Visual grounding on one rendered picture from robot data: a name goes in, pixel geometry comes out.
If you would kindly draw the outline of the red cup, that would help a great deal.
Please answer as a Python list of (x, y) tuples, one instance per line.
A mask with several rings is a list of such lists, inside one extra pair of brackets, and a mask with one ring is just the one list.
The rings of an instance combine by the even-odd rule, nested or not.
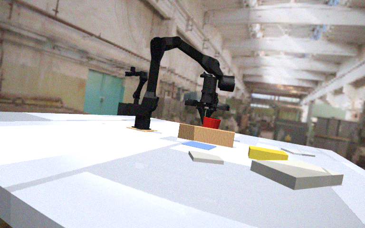
[(218, 129), (220, 125), (221, 120), (213, 117), (205, 117), (203, 118), (203, 127), (212, 128), (212, 129)]

